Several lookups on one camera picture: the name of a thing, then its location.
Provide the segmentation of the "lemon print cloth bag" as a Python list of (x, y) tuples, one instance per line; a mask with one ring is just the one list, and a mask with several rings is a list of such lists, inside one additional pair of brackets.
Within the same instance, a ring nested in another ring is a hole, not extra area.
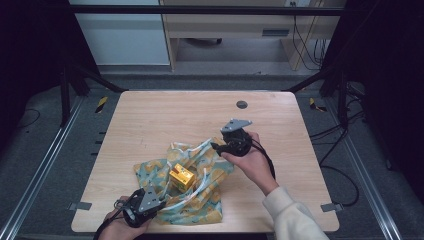
[[(223, 145), (216, 137), (198, 145), (173, 142), (164, 158), (133, 166), (141, 187), (152, 185), (165, 207), (155, 217), (161, 225), (203, 225), (223, 219), (220, 184), (234, 171), (234, 165), (212, 148)], [(171, 181), (171, 171), (180, 165), (194, 175), (187, 190)]]

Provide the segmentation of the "black frame crossbar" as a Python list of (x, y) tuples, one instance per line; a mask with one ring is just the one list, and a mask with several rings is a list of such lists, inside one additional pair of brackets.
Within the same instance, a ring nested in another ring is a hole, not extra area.
[(89, 14), (205, 14), (205, 15), (296, 15), (341, 16), (344, 8), (237, 7), (237, 6), (153, 6), (153, 5), (70, 5), (74, 13)]

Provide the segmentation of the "grey table bracket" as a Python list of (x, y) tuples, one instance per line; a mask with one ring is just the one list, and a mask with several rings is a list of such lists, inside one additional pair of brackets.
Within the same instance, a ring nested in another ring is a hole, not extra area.
[(330, 212), (330, 211), (341, 211), (344, 209), (343, 205), (341, 203), (328, 203), (328, 204), (322, 204), (321, 209), (323, 212)]
[(71, 202), (67, 209), (70, 211), (77, 211), (77, 210), (86, 210), (88, 211), (91, 208), (92, 204), (88, 202)]

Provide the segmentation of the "aluminium floor rail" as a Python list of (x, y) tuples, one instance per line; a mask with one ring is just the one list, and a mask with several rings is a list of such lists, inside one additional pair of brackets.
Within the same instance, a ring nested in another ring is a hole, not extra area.
[(348, 113), (347, 129), (341, 130), (342, 145), (348, 155), (348, 160), (355, 173), (355, 177), (360, 186), (363, 196), (373, 213), (373, 216), (382, 232), (385, 240), (403, 240), (397, 224), (395, 223), (377, 185), (371, 175), (370, 170), (364, 163), (364, 158), (360, 155), (359, 149), (356, 147), (351, 133), (351, 128), (361, 118), (364, 117), (363, 111)]
[(43, 155), (34, 175), (30, 182), (27, 184), (25, 191), (17, 201), (13, 212), (7, 218), (7, 221), (0, 229), (0, 240), (14, 240), (21, 228), (28, 212), (30, 211), (42, 185), (48, 176), (51, 167), (55, 163), (57, 156), (71, 131), (75, 119), (78, 117), (81, 110), (81, 105), (84, 102), (83, 97), (76, 97), (75, 102), (71, 108), (69, 119), (65, 121), (63, 126), (60, 126), (51, 141), (48, 149)]

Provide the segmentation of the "person's right hand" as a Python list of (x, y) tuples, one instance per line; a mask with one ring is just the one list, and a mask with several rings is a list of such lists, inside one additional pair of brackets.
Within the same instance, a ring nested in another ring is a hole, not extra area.
[(234, 156), (226, 152), (222, 153), (221, 156), (239, 167), (265, 196), (279, 186), (271, 174), (268, 160), (257, 148), (252, 147), (249, 153), (243, 157)]

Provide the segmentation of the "small yellow box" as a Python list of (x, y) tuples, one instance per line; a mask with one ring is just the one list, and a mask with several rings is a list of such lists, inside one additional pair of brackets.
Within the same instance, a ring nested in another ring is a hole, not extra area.
[(194, 183), (196, 176), (180, 164), (174, 165), (170, 172), (171, 183), (182, 193), (186, 192)]

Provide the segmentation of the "yellow black floor tape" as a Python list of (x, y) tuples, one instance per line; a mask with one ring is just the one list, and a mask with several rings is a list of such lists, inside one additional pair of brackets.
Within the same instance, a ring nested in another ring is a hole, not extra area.
[(95, 113), (101, 113), (102, 112), (104, 105), (106, 104), (107, 100), (108, 100), (107, 96), (101, 97), (101, 99), (99, 100), (98, 105), (96, 107)]
[(309, 98), (309, 106), (310, 106), (310, 109), (317, 110), (320, 112), (327, 112), (327, 108), (324, 106), (318, 106), (314, 98)]

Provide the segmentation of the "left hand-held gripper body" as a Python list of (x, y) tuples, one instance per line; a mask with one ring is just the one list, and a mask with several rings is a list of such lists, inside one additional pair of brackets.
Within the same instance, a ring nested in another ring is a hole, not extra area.
[(159, 201), (152, 185), (136, 190), (123, 205), (126, 223), (132, 228), (138, 228), (147, 220), (153, 219), (159, 212)]

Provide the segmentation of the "black metal stand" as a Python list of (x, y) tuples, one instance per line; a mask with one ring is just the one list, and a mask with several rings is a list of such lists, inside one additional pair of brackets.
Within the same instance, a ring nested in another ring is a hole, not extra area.
[(323, 80), (323, 84), (319, 90), (319, 93), (323, 97), (328, 97), (338, 91), (338, 103), (337, 103), (337, 119), (343, 129), (348, 128), (348, 116), (347, 116), (347, 77), (342, 67), (327, 67), (323, 70), (318, 71), (314, 75), (308, 77), (306, 80), (285, 89), (285, 92), (296, 93), (301, 89), (315, 83), (318, 80)]
[(115, 93), (125, 92), (124, 88), (107, 81), (99, 73), (95, 73), (80, 65), (65, 65), (59, 74), (59, 78), (62, 107), (62, 120), (60, 124), (61, 127), (66, 125), (71, 116), (69, 87), (72, 87), (78, 96), (86, 96), (90, 92), (90, 88), (86, 83), (86, 79), (91, 79)]

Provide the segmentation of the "person's left hand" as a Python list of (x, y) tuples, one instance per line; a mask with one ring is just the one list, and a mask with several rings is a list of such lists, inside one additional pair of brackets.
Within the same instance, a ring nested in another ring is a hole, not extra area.
[(138, 228), (132, 228), (124, 219), (115, 219), (101, 231), (98, 240), (135, 240), (147, 231), (149, 224), (150, 220)]

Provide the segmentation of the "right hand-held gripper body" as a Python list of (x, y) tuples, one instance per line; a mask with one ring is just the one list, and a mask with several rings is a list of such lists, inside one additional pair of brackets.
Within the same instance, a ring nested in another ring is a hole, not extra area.
[(242, 157), (245, 156), (251, 148), (252, 138), (244, 130), (244, 127), (251, 125), (250, 120), (231, 119), (224, 127), (221, 128), (221, 134), (230, 150), (228, 153)]

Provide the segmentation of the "white cabinet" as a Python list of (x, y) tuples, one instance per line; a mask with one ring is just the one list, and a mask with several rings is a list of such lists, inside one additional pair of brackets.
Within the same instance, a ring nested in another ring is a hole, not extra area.
[(97, 65), (168, 65), (160, 15), (77, 14)]

